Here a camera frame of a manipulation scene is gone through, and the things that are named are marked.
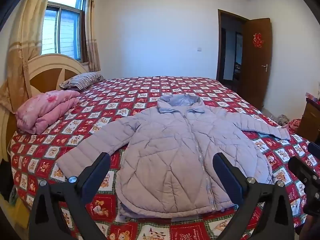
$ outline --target wooden dresser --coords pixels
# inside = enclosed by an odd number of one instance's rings
[[[320,140],[320,105],[309,98],[297,134],[310,142]]]

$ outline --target red checkered bedspread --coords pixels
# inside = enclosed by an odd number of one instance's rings
[[[246,113],[261,122],[277,126],[236,93],[209,78],[146,77],[113,79],[97,83],[81,94],[80,103],[41,135],[16,132],[9,146],[12,174],[18,194],[30,208],[38,183],[63,182],[65,176],[55,163],[61,155],[77,146],[108,122],[134,115],[156,106],[162,95],[191,93],[201,96],[206,105],[221,106],[230,112]],[[272,165],[274,181],[280,179],[289,194],[295,226],[305,219],[303,184],[288,170],[289,158],[299,155],[320,175],[320,165],[308,153],[308,141],[292,134],[290,141],[256,132],[244,132],[265,154]],[[216,238],[225,228],[235,208],[183,219],[130,219],[118,213],[115,193],[116,172],[124,150],[112,155],[111,169],[92,203],[86,206],[92,218],[109,240],[191,240]],[[74,237],[82,239],[66,206],[65,219]],[[252,230],[261,213],[257,207],[248,226]]]

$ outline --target striped pillow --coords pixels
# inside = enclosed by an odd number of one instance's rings
[[[81,91],[100,80],[104,80],[104,78],[98,72],[83,73],[69,78],[59,86],[63,90]]]

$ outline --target jacket sleeve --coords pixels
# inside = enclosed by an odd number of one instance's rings
[[[231,113],[221,107],[210,106],[211,112],[215,113],[218,117],[224,118],[232,122],[236,127],[242,131],[254,131],[265,134],[272,134],[279,139],[290,140],[290,135],[287,129],[277,128],[261,122],[248,114]]]
[[[102,152],[112,155],[117,149],[129,143],[140,126],[139,115],[140,113],[108,123],[58,158],[57,164],[63,174],[67,178],[79,176]]]

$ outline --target silver bolt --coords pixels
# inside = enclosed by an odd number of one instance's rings
[[[277,185],[278,185],[279,187],[284,187],[284,183],[283,183],[283,181],[281,181],[281,180],[278,180],[278,181],[277,181]]]
[[[44,187],[45,185],[47,185],[47,181],[41,180],[39,184],[40,184],[40,186]]]
[[[70,183],[75,183],[77,181],[77,179],[78,179],[77,177],[72,176],[72,177],[69,178],[69,182]]]
[[[253,178],[253,177],[248,177],[248,178],[247,178],[247,181],[248,181],[250,184],[255,184],[255,183],[256,183],[256,179]]]

